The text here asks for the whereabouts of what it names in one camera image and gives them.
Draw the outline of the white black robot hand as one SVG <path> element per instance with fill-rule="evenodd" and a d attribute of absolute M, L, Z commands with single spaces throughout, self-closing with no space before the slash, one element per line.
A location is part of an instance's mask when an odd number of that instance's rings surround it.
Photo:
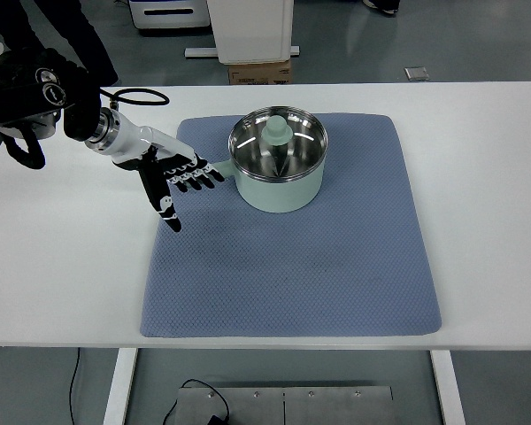
<path fill-rule="evenodd" d="M 174 232 L 181 230 L 170 187 L 185 193 L 189 189 L 212 189 L 225 177 L 194 149 L 153 127 L 136 126 L 123 114 L 103 109 L 109 118 L 104 152 L 114 165 L 139 173 L 154 210 Z"/>

